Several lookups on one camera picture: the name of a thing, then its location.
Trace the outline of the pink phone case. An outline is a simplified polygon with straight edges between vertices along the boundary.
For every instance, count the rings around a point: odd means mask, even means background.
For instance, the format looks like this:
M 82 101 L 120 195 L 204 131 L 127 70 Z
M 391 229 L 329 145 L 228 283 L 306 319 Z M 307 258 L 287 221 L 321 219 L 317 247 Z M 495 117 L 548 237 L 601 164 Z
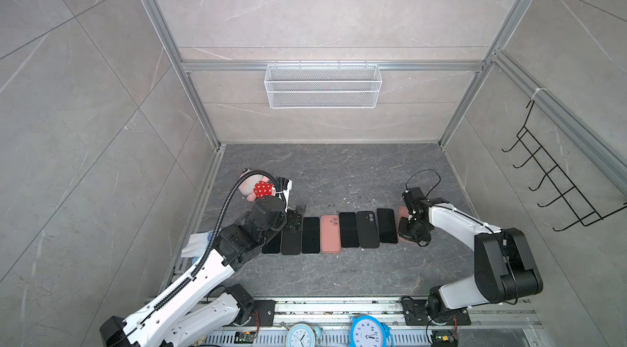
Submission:
M 399 233 L 398 233 L 398 239 L 399 239 L 401 242 L 410 242 L 410 241 L 408 241 L 408 240 L 404 239 L 404 238 L 400 235 L 400 222 L 401 222 L 401 221 L 405 221 L 405 220 L 407 220 L 407 219 L 408 219 L 408 217 L 409 217 L 409 213 L 408 213 L 408 209 L 407 209 L 407 207 L 405 207 L 405 206 L 401 206 L 400 208 L 398 208 L 398 231 L 399 231 Z

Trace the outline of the black phone case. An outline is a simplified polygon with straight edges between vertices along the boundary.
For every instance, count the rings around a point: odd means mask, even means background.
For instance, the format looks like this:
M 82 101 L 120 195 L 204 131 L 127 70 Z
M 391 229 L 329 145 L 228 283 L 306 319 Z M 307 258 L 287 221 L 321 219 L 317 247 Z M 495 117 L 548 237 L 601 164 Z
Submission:
M 380 247 L 377 218 L 372 211 L 358 211 L 356 214 L 359 244 L 362 248 Z
M 302 229 L 284 229 L 282 231 L 281 254 L 284 256 L 298 256 L 301 254 Z

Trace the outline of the red phone case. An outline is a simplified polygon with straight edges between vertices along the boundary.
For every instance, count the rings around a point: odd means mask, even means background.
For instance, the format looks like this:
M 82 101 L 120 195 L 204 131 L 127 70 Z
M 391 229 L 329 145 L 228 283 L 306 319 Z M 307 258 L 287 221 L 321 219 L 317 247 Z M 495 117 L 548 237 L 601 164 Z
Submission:
M 321 252 L 336 254 L 341 252 L 341 230 L 339 217 L 336 215 L 322 216 L 320 219 Z

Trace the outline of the dark phone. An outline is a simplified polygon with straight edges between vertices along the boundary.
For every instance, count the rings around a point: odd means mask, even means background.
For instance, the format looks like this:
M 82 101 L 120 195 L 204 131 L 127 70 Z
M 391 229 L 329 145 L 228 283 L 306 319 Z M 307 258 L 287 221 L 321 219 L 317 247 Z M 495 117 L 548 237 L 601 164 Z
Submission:
M 394 211 L 390 208 L 377 209 L 377 224 L 380 242 L 398 243 L 398 232 Z

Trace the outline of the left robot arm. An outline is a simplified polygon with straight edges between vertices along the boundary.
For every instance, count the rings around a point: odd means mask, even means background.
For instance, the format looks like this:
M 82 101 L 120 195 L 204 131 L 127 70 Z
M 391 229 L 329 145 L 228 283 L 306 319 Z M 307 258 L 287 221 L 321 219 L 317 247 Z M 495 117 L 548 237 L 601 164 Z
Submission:
M 219 327 L 245 324 L 254 299 L 240 285 L 226 287 L 202 309 L 197 305 L 262 252 L 285 227 L 294 227 L 306 207 L 286 207 L 278 197 L 254 201 L 251 210 L 221 229 L 215 246 L 178 280 L 125 319 L 113 316 L 100 328 L 105 346 L 188 346 Z

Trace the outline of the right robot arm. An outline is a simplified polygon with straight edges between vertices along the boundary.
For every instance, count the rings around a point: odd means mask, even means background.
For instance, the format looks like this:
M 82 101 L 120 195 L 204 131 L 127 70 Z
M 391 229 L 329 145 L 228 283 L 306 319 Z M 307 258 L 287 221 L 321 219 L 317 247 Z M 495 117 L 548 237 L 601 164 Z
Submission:
M 408 217 L 398 234 L 425 247 L 431 232 L 442 229 L 474 253 L 474 273 L 454 283 L 431 288 L 426 303 L 429 319 L 443 323 L 473 306 L 509 303 L 538 295 L 544 283 L 525 234 L 501 229 L 460 211 L 442 198 L 429 199 L 420 190 L 403 193 Z

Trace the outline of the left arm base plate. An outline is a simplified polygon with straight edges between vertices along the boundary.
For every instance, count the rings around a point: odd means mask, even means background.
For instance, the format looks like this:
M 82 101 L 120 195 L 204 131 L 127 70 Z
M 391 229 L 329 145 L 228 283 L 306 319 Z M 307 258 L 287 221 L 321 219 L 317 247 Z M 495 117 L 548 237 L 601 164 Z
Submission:
M 243 323 L 245 327 L 272 327 L 274 325 L 275 308 L 277 302 L 274 300 L 255 301 L 252 312 Z

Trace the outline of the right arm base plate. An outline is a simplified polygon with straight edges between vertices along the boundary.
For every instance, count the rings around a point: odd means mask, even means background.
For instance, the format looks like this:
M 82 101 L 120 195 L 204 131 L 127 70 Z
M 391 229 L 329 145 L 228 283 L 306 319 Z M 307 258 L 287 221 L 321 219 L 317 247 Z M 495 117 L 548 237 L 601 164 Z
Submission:
M 440 308 L 427 299 L 414 299 L 404 296 L 400 299 L 405 324 L 408 326 L 469 326 L 470 316 L 466 309 Z

